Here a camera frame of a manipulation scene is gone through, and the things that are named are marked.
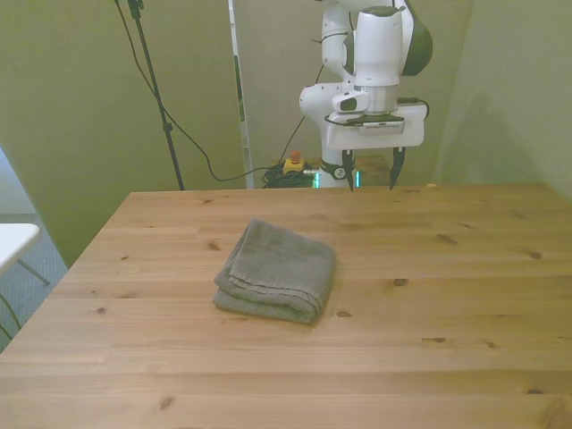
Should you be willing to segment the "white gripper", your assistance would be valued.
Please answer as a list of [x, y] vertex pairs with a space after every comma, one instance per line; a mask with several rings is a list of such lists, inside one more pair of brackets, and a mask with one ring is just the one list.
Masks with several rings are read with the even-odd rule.
[[401, 104], [390, 114], [338, 114], [324, 117], [325, 143], [343, 150], [342, 167], [351, 191], [354, 190], [355, 157], [352, 150], [393, 148], [389, 188], [396, 186], [403, 164], [405, 147], [419, 147], [425, 139], [425, 104]]

